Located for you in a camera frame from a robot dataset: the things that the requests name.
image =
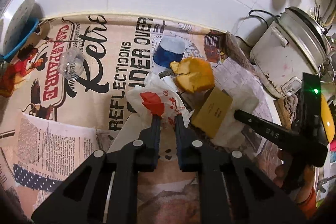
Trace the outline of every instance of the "cardboard box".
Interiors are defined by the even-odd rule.
[[[214,87],[205,94],[202,106],[195,109],[191,124],[203,130],[210,138],[215,137],[227,111],[232,103],[232,98]]]

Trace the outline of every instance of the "white rice cooker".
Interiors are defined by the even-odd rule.
[[[272,95],[286,98],[301,88],[303,72],[319,73],[319,66],[331,53],[323,31],[312,17],[296,7],[285,9],[266,30],[250,58]]]

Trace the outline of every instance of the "rice cooker lid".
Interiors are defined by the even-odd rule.
[[[323,48],[325,54],[327,54],[326,46],[323,42],[323,33],[320,25],[317,23],[315,19],[310,17],[307,13],[305,13],[303,10],[299,9],[298,7],[288,7],[290,11],[295,13],[307,26],[308,28],[313,32],[316,39],[319,41],[321,47]]]

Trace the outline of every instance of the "crumpled plastic bag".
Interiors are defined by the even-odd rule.
[[[144,84],[144,87],[136,85],[129,90],[126,98],[146,127],[151,126],[152,116],[155,114],[162,118],[162,125],[174,125],[175,116],[182,114],[184,126],[188,127],[193,112],[188,112],[179,95],[170,86],[151,71]]]

